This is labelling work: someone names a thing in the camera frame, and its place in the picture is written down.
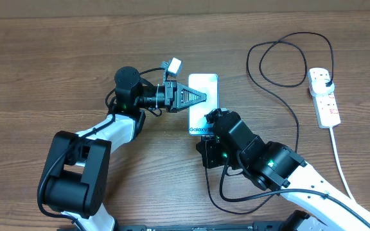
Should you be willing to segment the blue Samsung Galaxy smartphone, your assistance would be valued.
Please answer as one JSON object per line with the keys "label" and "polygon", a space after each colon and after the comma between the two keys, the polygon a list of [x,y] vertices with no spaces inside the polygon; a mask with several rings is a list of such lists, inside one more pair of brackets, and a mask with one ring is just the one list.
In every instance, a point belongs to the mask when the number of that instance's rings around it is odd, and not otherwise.
{"label": "blue Samsung Galaxy smartphone", "polygon": [[213,135],[213,125],[207,123],[206,115],[219,107],[218,75],[190,74],[188,86],[206,94],[205,101],[189,107],[189,134],[194,136]]}

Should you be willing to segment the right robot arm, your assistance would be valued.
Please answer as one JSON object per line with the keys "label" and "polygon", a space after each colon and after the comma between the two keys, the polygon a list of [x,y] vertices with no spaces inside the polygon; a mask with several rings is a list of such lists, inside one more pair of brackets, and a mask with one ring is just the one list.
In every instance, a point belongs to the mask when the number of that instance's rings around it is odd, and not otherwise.
{"label": "right robot arm", "polygon": [[204,167],[239,169],[261,194],[227,198],[238,203],[271,195],[304,208],[331,230],[370,230],[370,212],[325,180],[302,156],[279,142],[263,142],[238,113],[223,108],[201,116],[211,136],[197,144]]}

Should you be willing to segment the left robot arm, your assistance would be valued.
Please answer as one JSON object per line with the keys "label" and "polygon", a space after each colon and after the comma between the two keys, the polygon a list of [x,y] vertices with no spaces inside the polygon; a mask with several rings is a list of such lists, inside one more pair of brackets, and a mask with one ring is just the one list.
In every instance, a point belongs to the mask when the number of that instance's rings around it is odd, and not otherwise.
{"label": "left robot arm", "polygon": [[207,99],[176,80],[153,85],[142,75],[134,67],[119,69],[105,98],[105,120],[77,133],[55,134],[37,190],[45,216],[68,219],[77,230],[117,230],[103,204],[111,153],[141,133],[146,111],[176,113]]}

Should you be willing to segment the white charger plug adapter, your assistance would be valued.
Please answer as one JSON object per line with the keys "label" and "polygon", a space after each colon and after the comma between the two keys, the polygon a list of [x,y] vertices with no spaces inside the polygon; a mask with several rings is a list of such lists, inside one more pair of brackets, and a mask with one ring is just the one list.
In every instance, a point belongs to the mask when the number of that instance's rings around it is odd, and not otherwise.
{"label": "white charger plug adapter", "polygon": [[313,97],[325,96],[334,92],[335,84],[325,80],[312,80],[309,89]]}

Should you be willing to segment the white power strip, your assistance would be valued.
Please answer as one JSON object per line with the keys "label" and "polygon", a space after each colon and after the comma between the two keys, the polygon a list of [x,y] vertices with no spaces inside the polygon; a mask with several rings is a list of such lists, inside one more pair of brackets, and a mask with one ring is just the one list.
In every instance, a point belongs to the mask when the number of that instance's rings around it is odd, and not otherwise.
{"label": "white power strip", "polygon": [[[312,80],[331,80],[328,70],[320,67],[311,68],[307,77],[309,87]],[[325,96],[312,96],[312,99],[319,128],[333,128],[341,123],[334,92]]]}

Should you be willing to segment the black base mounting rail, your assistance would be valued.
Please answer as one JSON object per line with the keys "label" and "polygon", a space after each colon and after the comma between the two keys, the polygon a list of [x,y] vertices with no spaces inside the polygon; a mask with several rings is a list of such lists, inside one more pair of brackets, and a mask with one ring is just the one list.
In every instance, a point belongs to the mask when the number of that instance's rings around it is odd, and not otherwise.
{"label": "black base mounting rail", "polygon": [[304,227],[304,220],[293,221],[256,221],[244,225],[200,225],[200,226],[156,226],[118,225],[117,231],[279,231],[279,230],[309,230]]}

